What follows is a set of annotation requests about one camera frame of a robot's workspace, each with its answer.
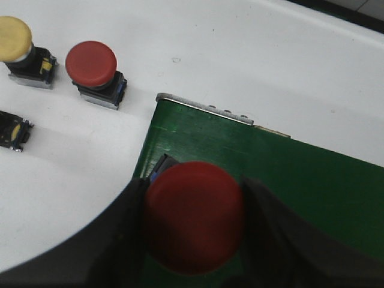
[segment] green board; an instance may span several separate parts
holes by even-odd
[[[238,181],[260,179],[321,231],[384,261],[384,168],[190,106],[158,101],[134,177],[148,176],[163,154],[214,163]],[[229,277],[242,268],[236,257],[222,269]],[[219,287],[211,275],[176,276],[150,258],[144,287],[159,273],[163,287]]]

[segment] yellow button cap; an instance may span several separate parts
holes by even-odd
[[[28,25],[18,18],[0,16],[0,61],[12,62],[26,54],[32,44]]]

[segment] white table surface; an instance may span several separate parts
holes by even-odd
[[[384,35],[284,0],[2,0],[61,64],[51,91],[0,65],[0,110],[31,120],[0,149],[0,271],[76,233],[129,182],[158,92],[245,114],[294,139],[384,166]],[[64,61],[110,46],[119,111],[83,101]]]

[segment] red push button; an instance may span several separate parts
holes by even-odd
[[[77,84],[97,87],[115,75],[117,60],[113,51],[97,41],[86,41],[74,46],[65,60],[68,75]]]
[[[229,260],[241,242],[241,189],[213,164],[178,164],[149,187],[142,227],[150,254],[166,268],[186,275],[211,272]]]

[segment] green panel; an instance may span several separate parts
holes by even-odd
[[[384,260],[382,167],[160,100],[134,176],[148,176],[164,153],[178,161],[214,163],[238,181],[242,176],[258,178],[320,230]],[[146,265],[145,275],[155,270]]]

